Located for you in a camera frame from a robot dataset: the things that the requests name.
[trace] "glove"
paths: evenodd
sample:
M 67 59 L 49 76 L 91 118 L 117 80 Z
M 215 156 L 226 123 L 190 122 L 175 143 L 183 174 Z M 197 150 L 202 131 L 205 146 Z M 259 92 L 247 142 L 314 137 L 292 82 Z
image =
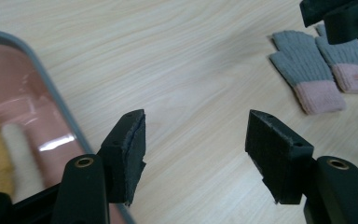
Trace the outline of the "glove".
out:
M 316 26 L 316 44 L 344 92 L 358 93 L 358 41 L 329 45 L 324 25 Z
M 294 89 L 309 115 L 344 110 L 346 104 L 311 35 L 297 31 L 273 34 L 278 52 L 269 58 Z

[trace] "gray knitted glove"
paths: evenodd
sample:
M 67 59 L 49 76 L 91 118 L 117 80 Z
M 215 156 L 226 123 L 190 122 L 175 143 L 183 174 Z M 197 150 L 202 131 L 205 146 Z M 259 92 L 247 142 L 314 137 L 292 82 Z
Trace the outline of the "gray knitted glove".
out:
M 330 66 L 339 87 L 350 93 L 358 93 L 358 41 L 329 45 L 324 25 L 316 26 L 320 37 L 316 44 Z
M 297 31 L 273 34 L 278 52 L 269 56 L 294 89 L 307 114 L 343 110 L 346 104 L 311 35 Z

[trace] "pink glove cuff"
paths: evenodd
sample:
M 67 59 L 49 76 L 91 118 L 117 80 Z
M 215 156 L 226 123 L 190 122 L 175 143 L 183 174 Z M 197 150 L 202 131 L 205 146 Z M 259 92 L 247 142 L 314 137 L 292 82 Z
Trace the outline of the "pink glove cuff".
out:
M 309 115 L 344 110 L 346 104 L 334 81 L 301 82 L 294 87 L 303 109 Z
M 358 65 L 338 63 L 332 66 L 339 87 L 348 93 L 358 93 Z

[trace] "table surface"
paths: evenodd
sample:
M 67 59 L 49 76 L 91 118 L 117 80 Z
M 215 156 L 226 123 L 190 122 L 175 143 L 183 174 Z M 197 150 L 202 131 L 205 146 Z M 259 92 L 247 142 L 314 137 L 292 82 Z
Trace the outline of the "table surface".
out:
M 358 95 L 307 116 L 269 61 L 274 32 L 316 35 L 299 2 L 0 1 L 0 31 L 34 49 L 95 151 L 123 114 L 145 110 L 138 223 L 305 223 L 302 205 L 274 203 L 244 152 L 257 109 L 313 144 L 314 158 L 358 166 Z

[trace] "light wood grain surface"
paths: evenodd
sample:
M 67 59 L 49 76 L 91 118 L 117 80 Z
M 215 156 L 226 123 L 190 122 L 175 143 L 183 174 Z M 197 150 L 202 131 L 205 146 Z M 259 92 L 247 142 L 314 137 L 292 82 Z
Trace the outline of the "light wood grain surface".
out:
M 250 109 L 358 166 L 358 95 L 306 116 L 268 56 L 269 38 L 305 28 L 300 1 L 0 1 L 0 31 L 38 55 L 95 151 L 144 108 L 147 162 L 138 223 L 305 223 L 276 205 L 244 152 Z

